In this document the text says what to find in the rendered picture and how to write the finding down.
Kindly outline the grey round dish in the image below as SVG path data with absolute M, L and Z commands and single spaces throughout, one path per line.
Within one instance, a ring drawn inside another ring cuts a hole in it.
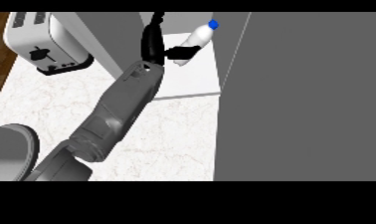
M 30 174 L 39 152 L 35 130 L 23 124 L 0 126 L 0 181 L 22 181 Z

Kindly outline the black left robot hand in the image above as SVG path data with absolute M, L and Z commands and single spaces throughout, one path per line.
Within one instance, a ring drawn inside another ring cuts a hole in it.
M 156 12 L 153 14 L 151 21 L 144 28 L 141 38 L 141 58 L 145 62 L 160 66 L 165 64 L 165 59 L 187 61 L 200 50 L 200 46 L 173 46 L 172 48 L 165 49 L 160 27 L 163 16 L 163 12 Z

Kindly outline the white bottle with blue cap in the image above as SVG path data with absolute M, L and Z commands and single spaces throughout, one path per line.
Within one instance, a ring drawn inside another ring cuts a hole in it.
M 200 25 L 193 30 L 193 32 L 187 36 L 187 39 L 181 43 L 181 47 L 188 50 L 193 50 L 190 57 L 194 56 L 196 52 L 204 47 L 204 45 L 210 41 L 212 33 L 216 28 L 218 22 L 215 20 L 209 20 L 203 25 Z M 190 61 L 190 57 L 187 59 L 173 58 L 173 63 L 178 66 L 182 66 Z

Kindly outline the white toaster with black base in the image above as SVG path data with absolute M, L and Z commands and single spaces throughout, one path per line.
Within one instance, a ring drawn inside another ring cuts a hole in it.
M 88 68 L 94 57 L 51 12 L 11 12 L 2 41 L 45 76 Z

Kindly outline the large dark grey cabinet door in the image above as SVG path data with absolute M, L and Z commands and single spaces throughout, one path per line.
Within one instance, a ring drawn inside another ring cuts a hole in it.
M 376 180 L 376 13 L 255 13 L 219 97 L 218 180 Z

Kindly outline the grey cabinet door, white edge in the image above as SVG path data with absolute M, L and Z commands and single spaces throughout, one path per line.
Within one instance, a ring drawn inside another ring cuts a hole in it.
M 141 58 L 140 13 L 53 12 L 53 16 L 116 79 Z

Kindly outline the white cabinet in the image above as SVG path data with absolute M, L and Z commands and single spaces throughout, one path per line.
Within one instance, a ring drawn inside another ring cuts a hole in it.
M 162 33 L 165 47 L 176 46 L 194 28 L 213 20 L 218 27 L 212 38 L 185 65 L 165 63 L 165 76 L 156 99 L 218 95 L 234 61 L 249 12 L 168 12 Z

